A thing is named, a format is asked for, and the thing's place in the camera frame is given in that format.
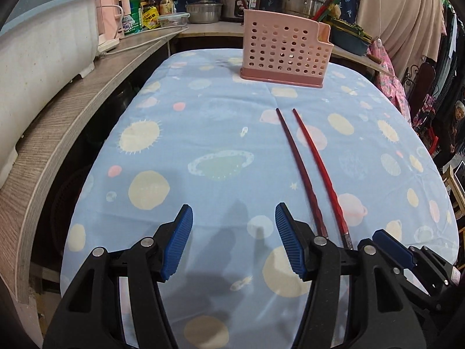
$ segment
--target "dish soap bottle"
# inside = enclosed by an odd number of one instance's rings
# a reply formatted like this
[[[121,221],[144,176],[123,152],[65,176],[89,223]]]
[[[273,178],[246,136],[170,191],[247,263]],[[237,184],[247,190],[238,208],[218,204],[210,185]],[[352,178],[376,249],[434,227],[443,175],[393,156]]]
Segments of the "dish soap bottle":
[[[173,0],[161,0],[160,1],[160,15],[162,16],[164,14],[172,14],[173,7],[174,7]]]

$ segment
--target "pink floral clothing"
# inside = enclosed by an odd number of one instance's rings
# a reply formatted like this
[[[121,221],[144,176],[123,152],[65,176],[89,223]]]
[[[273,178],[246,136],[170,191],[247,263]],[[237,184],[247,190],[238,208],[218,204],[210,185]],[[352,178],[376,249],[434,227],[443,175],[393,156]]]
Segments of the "pink floral clothing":
[[[389,73],[395,76],[394,68],[392,67],[391,59],[384,48],[376,47],[376,42],[373,42],[368,49],[368,52],[377,58],[380,58],[383,62],[381,66],[385,68]],[[405,96],[405,90],[400,80],[397,77],[391,78],[388,75],[379,73],[376,76],[375,83],[376,87],[382,91],[382,93],[389,99],[389,101],[400,111],[406,121],[411,124],[410,120],[410,107]]]

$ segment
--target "dark red chopstick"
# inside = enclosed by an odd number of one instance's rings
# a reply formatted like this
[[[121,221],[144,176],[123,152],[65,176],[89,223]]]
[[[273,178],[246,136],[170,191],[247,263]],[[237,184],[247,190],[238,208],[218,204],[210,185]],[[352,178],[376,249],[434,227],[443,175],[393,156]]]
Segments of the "dark red chopstick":
[[[320,175],[323,178],[323,182],[325,183],[326,192],[328,193],[329,200],[331,201],[332,210],[334,212],[334,216],[336,217],[336,222],[339,227],[339,232],[341,234],[344,247],[348,249],[353,249],[352,239],[350,238],[350,234],[349,234],[349,228],[347,226],[346,220],[344,219],[341,206],[339,205],[339,202],[338,202],[338,196],[336,195],[336,192],[334,191],[334,188],[332,187],[332,182],[331,182],[331,179],[329,178],[329,174],[326,170],[325,164],[323,164],[323,160],[321,159],[321,156],[319,155],[318,149],[315,146],[315,143],[313,143],[312,137],[308,133],[304,122],[302,121],[301,117],[297,113],[297,110],[292,109],[292,112],[294,113],[294,116],[297,119],[298,125],[301,127],[302,133],[304,134],[305,139],[308,143],[308,146],[310,147],[313,158],[315,159],[315,162],[317,163]]]
[[[308,173],[305,169],[304,162],[302,161],[301,155],[298,153],[297,146],[295,145],[294,139],[292,138],[291,132],[289,131],[289,128],[287,127],[287,124],[284,121],[280,109],[276,109],[276,113],[280,118],[281,126],[283,127],[287,141],[289,142],[289,145],[291,147],[292,154],[294,155],[295,162],[297,163],[298,171],[301,174],[308,202],[310,203],[310,209],[312,210],[313,219],[315,220],[315,224],[317,226],[318,235],[327,238],[328,232],[326,230],[325,224],[323,223],[323,216],[321,215],[321,210],[318,207],[317,197],[313,192],[312,183],[310,182],[310,178],[308,177]]]

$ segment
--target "elderly woman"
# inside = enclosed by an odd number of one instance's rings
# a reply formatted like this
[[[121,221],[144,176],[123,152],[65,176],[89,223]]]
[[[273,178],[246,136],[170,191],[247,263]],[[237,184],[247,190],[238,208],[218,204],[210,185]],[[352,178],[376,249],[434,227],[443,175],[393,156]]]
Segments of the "elderly woman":
[[[455,154],[455,136],[457,135],[457,126],[465,115],[465,106],[461,101],[455,103],[455,109],[446,117],[445,121],[435,119],[432,123],[434,133],[439,138],[439,147],[441,151],[433,159],[434,164],[441,172]]]

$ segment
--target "wooden countertop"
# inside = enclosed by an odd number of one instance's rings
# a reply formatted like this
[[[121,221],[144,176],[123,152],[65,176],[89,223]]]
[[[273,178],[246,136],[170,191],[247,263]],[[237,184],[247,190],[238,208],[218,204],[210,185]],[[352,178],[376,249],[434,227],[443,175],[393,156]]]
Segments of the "wooden countertop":
[[[148,31],[123,39],[117,50],[172,33],[158,42],[95,61],[95,69],[66,85],[18,142],[18,158],[0,189],[0,275],[18,302],[29,301],[29,266],[37,223],[71,146],[118,85],[178,30]]]
[[[235,22],[217,22],[214,24],[189,24],[189,28],[178,35],[178,38],[188,38],[188,37],[243,37],[244,36],[244,26],[235,23]],[[376,64],[373,60],[370,60],[366,56],[359,56],[353,53],[350,53],[342,48],[334,45],[332,50],[332,56],[339,58],[344,58],[351,60],[353,62],[362,64],[368,68],[374,69],[380,73],[394,77],[386,69],[384,69],[379,64]]]

